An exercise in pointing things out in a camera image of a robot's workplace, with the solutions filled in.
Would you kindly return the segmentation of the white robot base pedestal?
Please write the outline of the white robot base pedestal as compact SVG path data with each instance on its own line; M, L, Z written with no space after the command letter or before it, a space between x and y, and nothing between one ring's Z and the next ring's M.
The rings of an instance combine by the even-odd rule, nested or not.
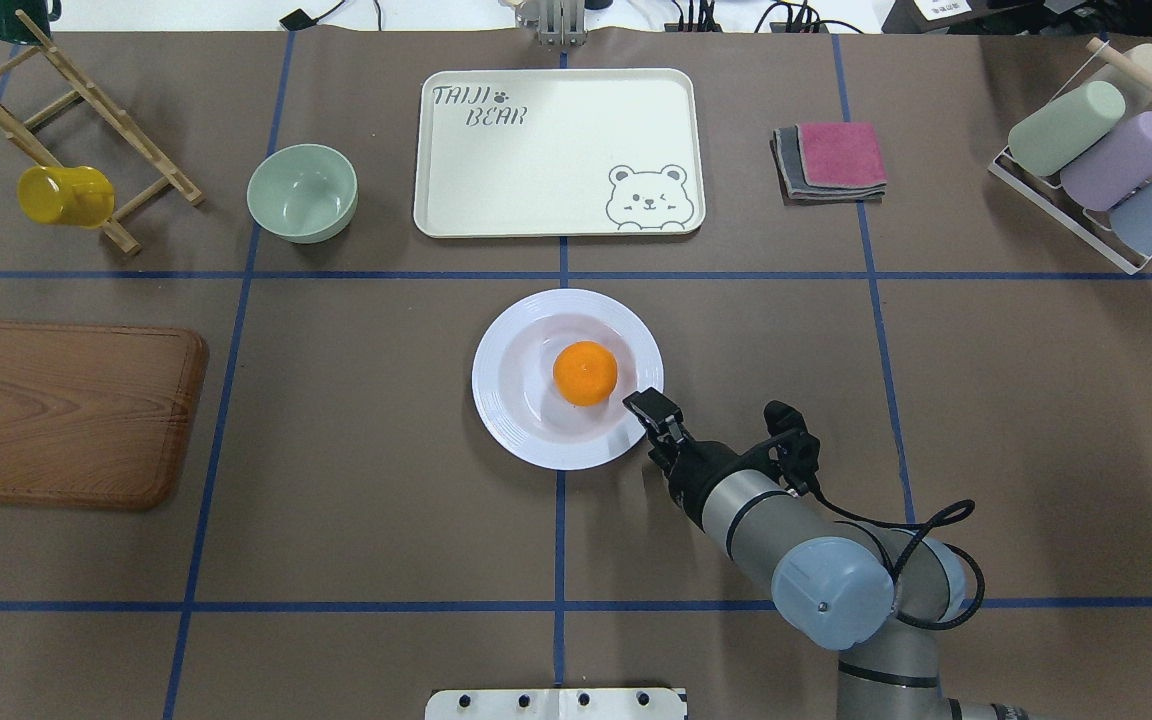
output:
M667 687L445 689L425 719L687 719L685 691Z

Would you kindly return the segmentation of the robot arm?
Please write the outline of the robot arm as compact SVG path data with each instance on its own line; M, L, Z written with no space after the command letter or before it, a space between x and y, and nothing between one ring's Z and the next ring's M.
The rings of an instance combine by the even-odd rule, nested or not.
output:
M836 652L840 719L1026 719L1005 703L946 696L937 635L980 609L984 575L933 532L969 518L960 500L929 520L878 521L841 509L817 477L820 444L795 407L770 401L767 438L736 452L685 429L664 393L632 392L649 456L669 497L764 589L786 623Z

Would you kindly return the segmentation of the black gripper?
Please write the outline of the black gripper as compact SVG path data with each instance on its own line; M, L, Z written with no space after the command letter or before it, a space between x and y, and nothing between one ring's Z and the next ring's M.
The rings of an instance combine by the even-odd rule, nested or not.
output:
M664 471L668 497L687 520L704 529L708 497L732 473L750 469L749 461L721 442L685 435L681 407L658 388L636 389L623 397L622 406L645 430L652 445L649 458Z

